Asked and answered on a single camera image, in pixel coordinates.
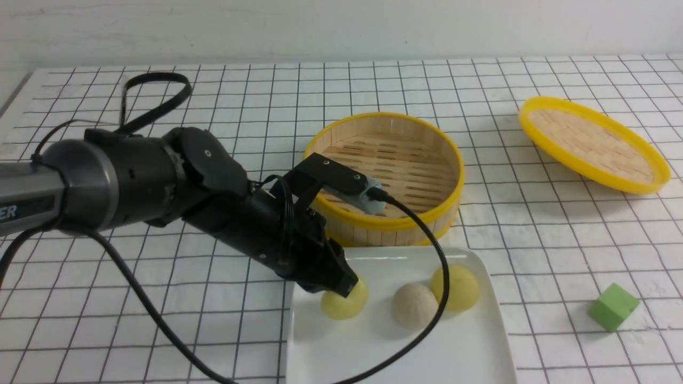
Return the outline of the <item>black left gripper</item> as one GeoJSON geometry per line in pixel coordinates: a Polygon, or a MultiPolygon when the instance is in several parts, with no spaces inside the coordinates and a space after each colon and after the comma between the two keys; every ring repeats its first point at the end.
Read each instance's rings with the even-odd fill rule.
{"type": "Polygon", "coordinates": [[[265,190],[238,199],[212,194],[181,217],[219,242],[256,260],[273,273],[297,282],[306,292],[332,292],[347,298],[359,278],[349,266],[343,246],[327,240],[326,221],[309,209],[289,221],[284,233],[283,200],[265,190]]]}

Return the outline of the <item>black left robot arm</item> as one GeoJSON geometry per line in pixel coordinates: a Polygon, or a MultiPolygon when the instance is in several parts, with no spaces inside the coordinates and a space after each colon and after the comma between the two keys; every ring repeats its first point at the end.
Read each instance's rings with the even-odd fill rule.
{"type": "Polygon", "coordinates": [[[88,130],[29,162],[2,164],[1,193],[2,235],[182,220],[310,293],[346,297],[358,282],[325,219],[293,201],[290,179],[265,190],[198,128],[162,138],[88,130]]]}

